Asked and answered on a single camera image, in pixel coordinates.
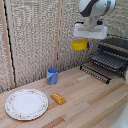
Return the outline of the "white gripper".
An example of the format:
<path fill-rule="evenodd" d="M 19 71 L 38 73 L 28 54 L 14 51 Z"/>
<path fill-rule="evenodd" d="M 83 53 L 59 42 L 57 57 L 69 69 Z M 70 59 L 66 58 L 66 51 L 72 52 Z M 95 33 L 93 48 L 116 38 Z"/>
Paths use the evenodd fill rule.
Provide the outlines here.
<path fill-rule="evenodd" d="M 89 38 L 89 39 L 105 39 L 107 37 L 108 28 L 103 25 L 96 25 L 93 28 L 87 28 L 83 23 L 76 23 L 74 25 L 75 37 Z"/>

